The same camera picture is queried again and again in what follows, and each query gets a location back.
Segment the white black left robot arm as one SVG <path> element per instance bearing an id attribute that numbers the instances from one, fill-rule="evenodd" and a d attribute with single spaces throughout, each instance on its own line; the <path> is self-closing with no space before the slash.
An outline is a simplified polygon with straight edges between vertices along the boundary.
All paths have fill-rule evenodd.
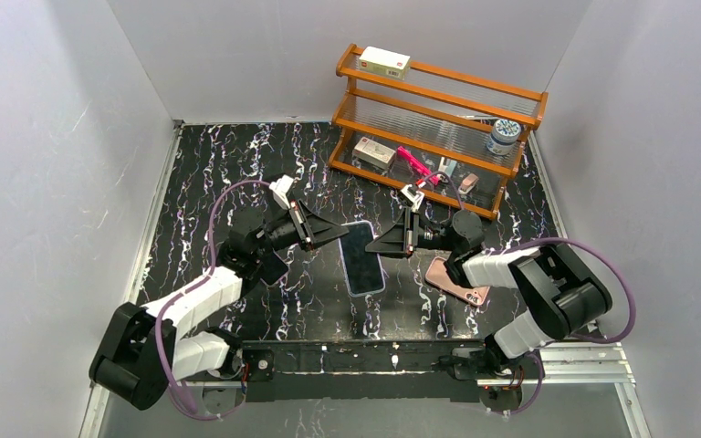
<path id="1" fill-rule="evenodd" d="M 274 285 L 288 273 L 279 251 L 299 246 L 312 251 L 347 235 L 347 226 L 313 213 L 291 193 L 292 177 L 256 181 L 267 192 L 267 209 L 236 210 L 227 238 L 215 241 L 216 217 L 225 198 L 246 186 L 237 182 L 214 202 L 206 232 L 208 267 L 187 285 L 158 300 L 126 302 L 113 313 L 89 367 L 89 378 L 144 411 L 168 394 L 175 408 L 195 420 L 204 416 L 186 378 L 209 370 L 244 377 L 233 367 L 239 344 L 220 330 L 189 333 L 218 310 L 258 284 Z"/>

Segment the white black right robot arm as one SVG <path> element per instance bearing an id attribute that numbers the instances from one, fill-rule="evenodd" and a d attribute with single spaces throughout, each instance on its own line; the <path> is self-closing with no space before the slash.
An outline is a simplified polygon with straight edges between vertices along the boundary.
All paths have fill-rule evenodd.
<path id="1" fill-rule="evenodd" d="M 458 287 L 516 289 L 526 309 L 487 335 L 464 362 L 481 374 L 499 373 L 525 354 L 573 335 L 612 309 L 608 288 L 562 239 L 542 239 L 486 252 L 479 215 L 460 210 L 433 224 L 410 209 L 365 249 L 390 258 L 408 258 L 419 248 L 448 252 L 448 279 Z"/>

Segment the red-edged black phone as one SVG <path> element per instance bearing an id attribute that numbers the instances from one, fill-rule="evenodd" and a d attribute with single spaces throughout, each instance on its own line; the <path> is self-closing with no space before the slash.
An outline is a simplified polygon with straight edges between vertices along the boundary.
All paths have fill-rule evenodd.
<path id="1" fill-rule="evenodd" d="M 260 259 L 258 273 L 260 281 L 270 287 L 277 284 L 288 270 L 289 265 L 277 252 L 269 252 Z"/>

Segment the pink phone case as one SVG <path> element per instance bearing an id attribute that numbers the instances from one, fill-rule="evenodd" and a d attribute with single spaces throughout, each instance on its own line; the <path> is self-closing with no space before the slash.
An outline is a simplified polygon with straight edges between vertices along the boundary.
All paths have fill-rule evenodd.
<path id="1" fill-rule="evenodd" d="M 466 288 L 452 282 L 445 268 L 445 259 L 435 257 L 428 266 L 424 275 L 424 281 L 431 287 L 435 287 L 441 292 L 455 297 L 468 305 L 479 307 L 487 298 L 490 287 Z"/>

